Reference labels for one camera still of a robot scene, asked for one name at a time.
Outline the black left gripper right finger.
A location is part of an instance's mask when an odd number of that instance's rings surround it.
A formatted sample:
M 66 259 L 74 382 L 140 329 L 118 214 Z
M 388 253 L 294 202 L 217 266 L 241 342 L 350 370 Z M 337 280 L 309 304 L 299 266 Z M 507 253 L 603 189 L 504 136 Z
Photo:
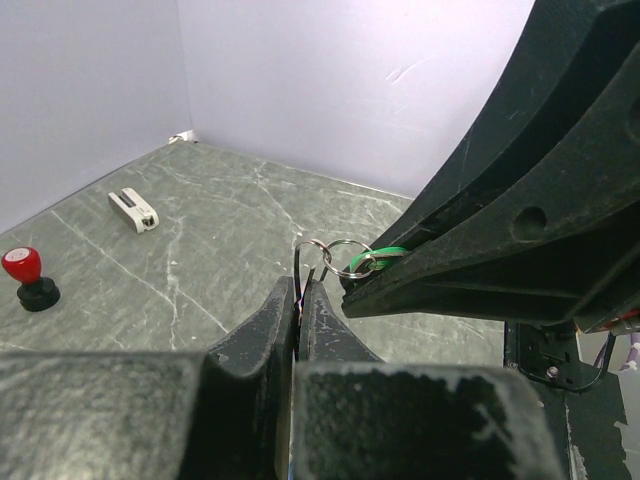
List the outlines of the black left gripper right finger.
M 562 479 L 534 389 L 500 367 L 381 362 L 333 311 L 303 297 L 294 374 L 298 479 Z

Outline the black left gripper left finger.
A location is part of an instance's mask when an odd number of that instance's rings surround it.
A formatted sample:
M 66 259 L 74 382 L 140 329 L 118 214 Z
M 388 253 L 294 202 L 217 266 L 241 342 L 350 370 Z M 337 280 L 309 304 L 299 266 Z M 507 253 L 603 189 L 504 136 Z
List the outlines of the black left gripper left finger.
M 5 479 L 283 479 L 294 287 L 196 352 L 6 353 Z

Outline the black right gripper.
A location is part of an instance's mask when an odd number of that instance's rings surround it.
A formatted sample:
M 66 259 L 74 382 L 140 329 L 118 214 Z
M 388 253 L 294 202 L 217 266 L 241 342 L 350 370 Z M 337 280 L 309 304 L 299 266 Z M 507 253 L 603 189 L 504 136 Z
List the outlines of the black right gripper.
M 569 134 L 492 203 L 363 286 L 350 318 L 425 312 L 505 321 L 503 365 L 542 404 L 566 479 L 630 479 L 617 329 L 639 331 L 639 98 L 632 52 Z M 578 327 L 607 333 L 594 363 Z

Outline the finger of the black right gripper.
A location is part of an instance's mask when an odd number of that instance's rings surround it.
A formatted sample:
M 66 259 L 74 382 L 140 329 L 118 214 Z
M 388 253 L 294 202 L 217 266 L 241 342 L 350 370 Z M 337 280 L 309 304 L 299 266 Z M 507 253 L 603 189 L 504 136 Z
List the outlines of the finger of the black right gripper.
M 373 247 L 413 250 L 475 215 L 576 125 L 639 41 L 636 1 L 537 1 L 481 112 Z

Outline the green key tag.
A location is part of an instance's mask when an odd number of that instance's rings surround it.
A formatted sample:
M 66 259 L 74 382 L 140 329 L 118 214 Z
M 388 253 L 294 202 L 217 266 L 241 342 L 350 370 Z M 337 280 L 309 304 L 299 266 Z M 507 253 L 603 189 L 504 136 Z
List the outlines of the green key tag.
M 349 265 L 349 278 L 360 280 L 384 270 L 408 253 L 403 247 L 389 246 L 367 250 L 354 257 Z

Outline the silver metal keyring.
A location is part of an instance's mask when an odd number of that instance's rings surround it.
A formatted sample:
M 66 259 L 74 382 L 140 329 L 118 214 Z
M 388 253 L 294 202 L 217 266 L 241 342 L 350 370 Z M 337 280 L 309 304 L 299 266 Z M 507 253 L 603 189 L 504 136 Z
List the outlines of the silver metal keyring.
M 293 250 L 293 284 L 294 284 L 294 306 L 297 311 L 300 312 L 302 309 L 302 300 L 303 300 L 303 285 L 302 285 L 302 277 L 301 277 L 301 249 L 304 245 L 311 245 L 322 249 L 322 243 L 317 239 L 308 239 L 299 241 Z

